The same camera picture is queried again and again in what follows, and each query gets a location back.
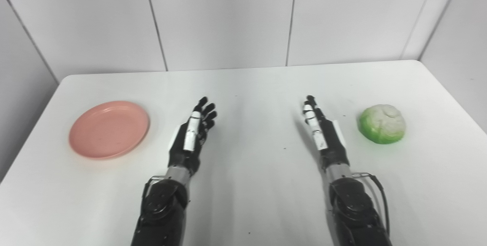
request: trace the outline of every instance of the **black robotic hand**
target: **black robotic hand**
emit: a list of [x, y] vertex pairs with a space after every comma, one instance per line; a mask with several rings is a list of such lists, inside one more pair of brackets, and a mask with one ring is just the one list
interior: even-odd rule
[[201, 147], [207, 139], [208, 130], [215, 125], [213, 119], [217, 116], [214, 103], [203, 109], [207, 102], [207, 97], [200, 99], [188, 121], [179, 127], [176, 139], [169, 150], [169, 167], [184, 166], [191, 175], [198, 171]]
[[327, 119], [315, 102], [315, 97], [309, 95], [304, 102], [303, 114], [305, 122], [311, 127], [313, 140], [320, 151], [323, 169], [334, 163], [350, 165], [347, 153], [339, 134], [339, 127]]
[[[340, 246], [391, 246], [388, 237], [388, 209], [384, 189], [370, 173], [352, 173], [345, 144], [337, 122], [327, 119], [315, 98], [306, 97], [303, 114], [311, 127], [322, 168], [329, 182], [329, 202], [334, 218], [333, 232]], [[372, 199], [358, 178], [370, 177], [382, 193], [386, 214], [385, 228]]]
[[142, 193], [139, 220], [132, 246], [179, 246], [184, 233], [188, 205], [187, 184], [200, 167], [200, 151], [208, 130], [214, 126], [214, 104], [203, 97], [190, 118], [179, 127], [169, 151], [165, 176], [153, 176]]

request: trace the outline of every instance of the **green cabbage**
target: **green cabbage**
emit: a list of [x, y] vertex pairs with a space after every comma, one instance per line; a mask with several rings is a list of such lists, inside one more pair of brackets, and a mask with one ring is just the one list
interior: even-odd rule
[[358, 120], [358, 128], [367, 139], [389, 144], [402, 139], [406, 123], [396, 107], [377, 104], [365, 109]]

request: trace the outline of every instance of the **black forearm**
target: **black forearm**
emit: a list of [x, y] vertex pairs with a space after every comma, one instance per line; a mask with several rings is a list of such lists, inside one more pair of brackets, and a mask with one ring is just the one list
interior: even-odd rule
[[341, 246], [392, 246], [361, 182], [349, 177], [335, 180], [330, 201]]
[[320, 121], [320, 126], [323, 130], [326, 143], [329, 146], [327, 149], [320, 150], [322, 168], [326, 169], [332, 164], [340, 163], [350, 165], [347, 152], [336, 134], [333, 122], [323, 119]]
[[148, 182], [142, 197], [132, 246], [179, 246], [188, 205], [186, 187], [172, 179]]

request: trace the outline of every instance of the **white table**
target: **white table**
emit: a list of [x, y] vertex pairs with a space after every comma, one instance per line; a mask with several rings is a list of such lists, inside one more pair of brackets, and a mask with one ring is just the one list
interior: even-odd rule
[[[394, 246], [484, 244], [487, 136], [421, 63], [391, 61], [69, 76], [0, 185], [0, 245], [128, 246], [144, 183], [165, 173], [170, 138], [207, 95], [218, 117], [191, 180], [184, 245], [331, 246], [301, 116], [309, 94], [340, 121], [352, 169], [382, 181]], [[110, 100], [147, 110], [146, 138], [120, 158], [78, 156], [71, 125]], [[358, 132], [356, 117], [379, 103], [403, 112], [400, 142]]]

